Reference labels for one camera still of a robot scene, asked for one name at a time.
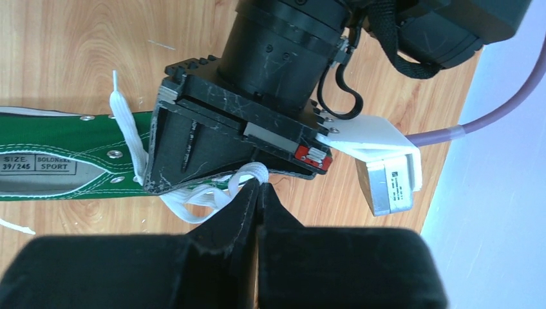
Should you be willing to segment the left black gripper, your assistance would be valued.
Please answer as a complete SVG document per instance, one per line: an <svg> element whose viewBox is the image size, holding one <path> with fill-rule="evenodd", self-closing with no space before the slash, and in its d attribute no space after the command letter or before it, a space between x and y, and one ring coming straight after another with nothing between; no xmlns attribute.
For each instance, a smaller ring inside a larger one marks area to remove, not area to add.
<svg viewBox="0 0 546 309"><path fill-rule="evenodd" d="M185 178L199 166L201 181L225 176L259 162L278 174L312 179L325 174L333 158L316 136L325 133L317 103L308 100L294 114L244 95L218 74L214 57L187 59L165 68L151 121L156 146L144 189L159 195L159 173Z"/></svg>

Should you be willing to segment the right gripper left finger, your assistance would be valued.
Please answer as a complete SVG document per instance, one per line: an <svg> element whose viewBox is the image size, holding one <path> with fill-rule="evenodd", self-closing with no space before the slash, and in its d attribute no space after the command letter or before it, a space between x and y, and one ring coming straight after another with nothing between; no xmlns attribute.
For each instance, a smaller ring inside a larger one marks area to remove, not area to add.
<svg viewBox="0 0 546 309"><path fill-rule="evenodd" d="M1 278L2 308L252 308L251 180L187 234L42 236Z"/></svg>

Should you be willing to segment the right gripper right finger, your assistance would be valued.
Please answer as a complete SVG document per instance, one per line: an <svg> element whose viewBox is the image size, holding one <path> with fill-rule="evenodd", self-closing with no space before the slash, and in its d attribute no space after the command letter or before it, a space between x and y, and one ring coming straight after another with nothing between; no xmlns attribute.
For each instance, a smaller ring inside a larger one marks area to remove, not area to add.
<svg viewBox="0 0 546 309"><path fill-rule="evenodd" d="M260 308L447 308L419 234L392 227L306 227L273 187L257 200Z"/></svg>

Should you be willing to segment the green canvas sneaker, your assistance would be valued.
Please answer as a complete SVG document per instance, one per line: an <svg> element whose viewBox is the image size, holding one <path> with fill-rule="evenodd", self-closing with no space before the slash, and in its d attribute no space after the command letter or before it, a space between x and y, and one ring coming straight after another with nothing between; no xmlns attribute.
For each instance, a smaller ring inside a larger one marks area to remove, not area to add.
<svg viewBox="0 0 546 309"><path fill-rule="evenodd" d="M147 196L111 115L1 107L1 200Z"/></svg>

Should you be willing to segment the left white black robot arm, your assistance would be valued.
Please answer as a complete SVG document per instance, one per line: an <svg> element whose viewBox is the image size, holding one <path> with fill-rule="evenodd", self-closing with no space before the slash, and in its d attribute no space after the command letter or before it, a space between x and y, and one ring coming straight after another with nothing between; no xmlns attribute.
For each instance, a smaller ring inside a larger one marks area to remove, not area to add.
<svg viewBox="0 0 546 309"><path fill-rule="evenodd" d="M510 39L528 1L240 1L221 57L165 68L151 120L144 190L160 195L233 175L258 162L270 172L312 179L327 172L323 87L335 68L353 108L364 101L344 81L361 34L391 65L429 79Z"/></svg>

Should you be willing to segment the white shoelace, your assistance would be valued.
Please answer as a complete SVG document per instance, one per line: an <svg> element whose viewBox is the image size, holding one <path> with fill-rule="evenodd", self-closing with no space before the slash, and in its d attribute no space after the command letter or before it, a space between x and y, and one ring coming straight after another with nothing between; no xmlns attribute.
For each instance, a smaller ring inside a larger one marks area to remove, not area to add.
<svg viewBox="0 0 546 309"><path fill-rule="evenodd" d="M109 105L129 150L135 174L134 180L145 186L144 182L151 179L148 172L152 159L149 156L157 147L151 146L150 150L144 150L135 118L125 96L118 88L118 74L115 70L113 71L113 92L109 97ZM269 178L269 172L265 165L254 162L245 164L237 171L229 173L227 193L214 185L199 185L195 189L189 189L187 182L193 185L202 180L202 177L199 176L202 168L201 165L185 178L177 177L175 180L167 180L164 173L160 172L160 180L156 182L160 187L157 193L161 200L175 215L187 223L203 223L230 203L238 193L241 178L255 178L259 183L265 183ZM208 216L195 216L185 207L186 203L191 202L212 209L212 213Z"/></svg>

